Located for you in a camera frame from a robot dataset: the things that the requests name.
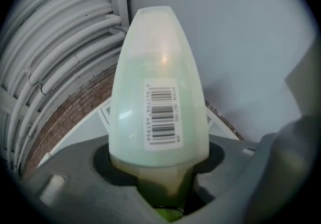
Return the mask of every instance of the barcode label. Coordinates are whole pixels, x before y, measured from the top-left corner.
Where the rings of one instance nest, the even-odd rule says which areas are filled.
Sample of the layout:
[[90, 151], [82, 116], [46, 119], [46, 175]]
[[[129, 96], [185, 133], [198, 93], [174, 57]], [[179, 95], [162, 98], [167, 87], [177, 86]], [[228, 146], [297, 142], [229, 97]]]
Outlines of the barcode label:
[[146, 150], [183, 146], [180, 100], [173, 78], [144, 80], [144, 145]]

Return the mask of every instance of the pale green bottle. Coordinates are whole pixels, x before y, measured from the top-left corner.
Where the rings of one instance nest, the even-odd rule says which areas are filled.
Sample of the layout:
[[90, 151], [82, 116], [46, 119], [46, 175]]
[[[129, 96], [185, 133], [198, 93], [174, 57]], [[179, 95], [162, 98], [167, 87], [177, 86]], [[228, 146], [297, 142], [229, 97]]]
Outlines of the pale green bottle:
[[140, 9], [130, 25], [112, 90], [109, 152], [161, 215], [178, 217], [170, 211], [184, 209], [209, 134], [195, 61], [170, 7]]

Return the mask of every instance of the brick wall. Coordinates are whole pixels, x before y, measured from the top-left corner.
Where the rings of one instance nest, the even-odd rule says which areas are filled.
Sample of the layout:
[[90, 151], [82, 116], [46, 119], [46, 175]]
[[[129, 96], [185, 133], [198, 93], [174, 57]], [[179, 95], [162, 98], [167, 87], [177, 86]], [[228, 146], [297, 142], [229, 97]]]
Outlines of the brick wall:
[[96, 75], [58, 107], [31, 147], [22, 178], [35, 171], [41, 159], [86, 115], [111, 96], [116, 65]]
[[224, 118], [218, 110], [216, 110], [208, 101], [205, 100], [205, 105], [208, 109], [211, 110], [212, 113], [214, 113], [233, 133], [238, 137], [239, 140], [244, 140], [242, 135], [233, 127], [229, 121]]

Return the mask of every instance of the gray wall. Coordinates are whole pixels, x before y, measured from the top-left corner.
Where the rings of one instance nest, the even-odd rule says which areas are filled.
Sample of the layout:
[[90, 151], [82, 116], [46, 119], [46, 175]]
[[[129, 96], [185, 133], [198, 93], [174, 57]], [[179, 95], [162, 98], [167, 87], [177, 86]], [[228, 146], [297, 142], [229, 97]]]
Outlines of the gray wall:
[[247, 140], [300, 117], [285, 78], [316, 36], [302, 0], [129, 0], [140, 8], [170, 6], [200, 74], [205, 99]]

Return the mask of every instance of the barcode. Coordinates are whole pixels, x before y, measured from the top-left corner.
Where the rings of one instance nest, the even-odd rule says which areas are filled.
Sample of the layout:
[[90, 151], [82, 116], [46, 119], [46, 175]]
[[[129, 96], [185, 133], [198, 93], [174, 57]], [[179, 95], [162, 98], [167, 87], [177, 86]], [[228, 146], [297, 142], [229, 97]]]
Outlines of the barcode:
[[162, 150], [183, 146], [176, 81], [174, 79], [146, 81], [145, 148]]

